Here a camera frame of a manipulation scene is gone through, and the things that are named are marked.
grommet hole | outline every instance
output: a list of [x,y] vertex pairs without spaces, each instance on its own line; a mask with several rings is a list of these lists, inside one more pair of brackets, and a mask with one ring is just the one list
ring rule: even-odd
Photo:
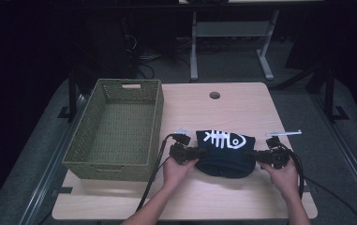
[[219,99],[219,98],[221,98],[221,95],[218,92],[212,92],[212,93],[210,93],[210,98]]

cable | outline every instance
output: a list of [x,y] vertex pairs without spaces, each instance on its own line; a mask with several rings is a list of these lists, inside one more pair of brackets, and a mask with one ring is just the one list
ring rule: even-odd
[[299,186],[299,194],[300,197],[303,197],[303,193],[304,193],[304,180],[309,181],[311,183],[313,183],[314,185],[318,186],[319,188],[325,190],[327,193],[331,194],[332,196],[334,196],[336,199],[338,199],[340,202],[342,202],[343,204],[345,204],[348,209],[357,217],[357,212],[355,211],[355,209],[350,206],[347,202],[345,202],[343,199],[341,199],[339,196],[337,196],[336,194],[334,194],[331,190],[329,190],[327,187],[324,187],[323,185],[319,184],[318,182],[310,179],[309,177],[306,177],[304,175],[304,169],[303,169],[303,164],[302,161],[300,160],[300,158],[298,157],[298,155],[296,155],[294,152],[292,152],[286,145],[284,145],[281,142],[274,142],[272,141],[272,143],[275,144],[279,144],[281,147],[283,147],[285,150],[288,151],[290,157],[292,158],[292,160],[295,163],[295,167],[297,168],[297,172],[298,175],[300,177],[300,186]]
[[154,70],[152,67],[149,67],[149,66],[147,66],[147,65],[145,65],[145,64],[138,64],[138,66],[142,66],[142,67],[149,68],[149,69],[151,69],[151,71],[152,71],[152,76],[151,76],[150,78],[148,78],[148,77],[146,77],[145,74],[138,68],[138,72],[141,74],[141,76],[142,76],[144,79],[147,79],[147,80],[152,80],[152,79],[154,79],[154,77],[155,77],[155,70]]
[[304,170],[303,170],[303,166],[302,166],[301,160],[299,159],[299,157],[294,152],[292,152],[291,149],[289,149],[283,143],[272,141],[272,140],[270,140],[269,143],[274,143],[275,145],[284,148],[284,150],[289,153],[291,159],[294,161],[295,168],[297,169],[298,176],[300,177],[300,186],[298,187],[298,194],[300,195],[300,198],[302,199],[303,194],[304,194]]
[[333,193],[331,190],[329,190],[327,187],[324,187],[324,186],[321,185],[320,183],[318,183],[318,182],[316,182],[316,181],[310,179],[310,178],[307,177],[307,176],[304,176],[304,178],[305,178],[306,181],[309,181],[309,182],[313,183],[313,184],[316,185],[317,187],[319,187],[319,188],[323,189],[324,191],[326,191],[327,193],[333,195],[336,199],[338,199],[340,202],[342,202],[343,204],[345,204],[345,205],[348,207],[348,209],[357,217],[357,212],[356,212],[356,210],[355,210],[352,206],[350,206],[347,202],[345,202],[343,199],[341,199],[339,196],[337,196],[336,194],[334,194],[334,193]]
[[136,212],[138,212],[142,208],[143,204],[145,203],[145,200],[146,200],[146,197],[148,196],[151,185],[152,185],[153,181],[155,180],[155,177],[156,177],[156,174],[157,174],[157,171],[159,168],[160,160],[163,157],[164,148],[166,147],[167,139],[172,136],[173,136],[173,134],[167,135],[167,137],[161,143],[160,150],[159,150],[158,156],[157,156],[157,160],[155,162],[155,167],[152,171],[151,177],[149,178],[148,185],[146,186],[146,189],[143,192],[140,204],[138,205]]
[[46,219],[52,214],[52,210],[38,223],[38,225],[41,225],[46,221]]
[[167,159],[169,159],[171,156],[168,156],[166,159],[164,159],[163,163],[160,164],[160,166],[158,167],[158,169],[160,170],[161,167],[163,167],[164,163],[167,161]]

right hand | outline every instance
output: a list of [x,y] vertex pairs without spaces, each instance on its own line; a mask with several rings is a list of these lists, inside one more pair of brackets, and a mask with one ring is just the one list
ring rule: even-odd
[[293,160],[290,158],[282,169],[275,169],[269,164],[258,162],[271,175],[272,183],[280,190],[284,199],[298,193],[298,173]]

hand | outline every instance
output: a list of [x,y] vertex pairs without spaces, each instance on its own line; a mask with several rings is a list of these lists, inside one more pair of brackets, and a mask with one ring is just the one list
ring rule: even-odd
[[298,173],[293,160],[290,158],[287,165],[277,170],[269,164],[258,162],[271,175],[272,183],[280,190],[284,199],[298,193]]
[[180,165],[175,159],[169,157],[163,166],[164,186],[166,188],[177,188],[185,180],[187,173],[198,161],[198,159],[190,160]]

table leg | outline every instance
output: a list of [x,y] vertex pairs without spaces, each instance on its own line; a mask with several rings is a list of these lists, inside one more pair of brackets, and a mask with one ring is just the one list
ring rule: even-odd
[[262,49],[257,50],[257,56],[260,60],[260,65],[262,66],[263,73],[265,74],[266,80],[271,81],[274,79],[272,70],[269,68],[268,61],[266,60],[266,52],[268,51],[269,43],[271,42],[272,34],[275,30],[275,23],[277,20],[279,10],[275,10],[272,18],[269,22],[268,30],[266,31],[265,42]]

